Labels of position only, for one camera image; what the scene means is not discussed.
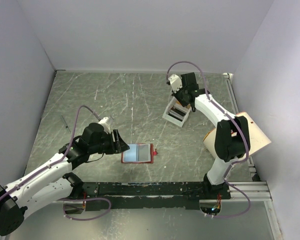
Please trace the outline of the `white plastic card tray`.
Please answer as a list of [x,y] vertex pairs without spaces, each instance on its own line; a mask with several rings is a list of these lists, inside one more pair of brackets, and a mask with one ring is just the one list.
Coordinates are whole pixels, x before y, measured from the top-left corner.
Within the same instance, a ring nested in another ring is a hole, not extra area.
[[187,121],[191,112],[191,106],[182,106],[175,97],[173,97],[168,105],[166,106],[162,118],[166,121],[182,128],[184,123]]

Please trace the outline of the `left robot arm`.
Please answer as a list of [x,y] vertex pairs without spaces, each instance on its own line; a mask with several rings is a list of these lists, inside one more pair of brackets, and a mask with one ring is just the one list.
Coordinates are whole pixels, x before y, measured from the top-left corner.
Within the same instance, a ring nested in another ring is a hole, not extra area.
[[121,154],[129,148],[118,130],[93,122],[37,169],[5,186],[0,184],[0,235],[9,235],[32,213],[54,201],[82,197],[84,183],[73,170],[91,155]]

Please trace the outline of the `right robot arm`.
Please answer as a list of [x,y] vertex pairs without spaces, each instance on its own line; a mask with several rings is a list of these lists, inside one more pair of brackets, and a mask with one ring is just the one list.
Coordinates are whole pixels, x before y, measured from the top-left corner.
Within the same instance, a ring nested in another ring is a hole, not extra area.
[[204,114],[215,126],[214,150],[216,158],[206,174],[208,183],[202,186],[202,193],[208,199],[219,194],[219,185],[225,182],[232,165],[239,158],[249,155],[251,148],[248,120],[236,116],[222,107],[205,88],[199,88],[196,75],[191,73],[167,79],[172,96],[184,107]]

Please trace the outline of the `red leather card holder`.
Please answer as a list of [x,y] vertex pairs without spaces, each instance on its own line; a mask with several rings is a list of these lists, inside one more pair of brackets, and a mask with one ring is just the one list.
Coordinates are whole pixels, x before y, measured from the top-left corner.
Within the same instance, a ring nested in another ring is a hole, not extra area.
[[152,143],[128,144],[129,149],[121,154],[122,164],[152,164],[158,154]]

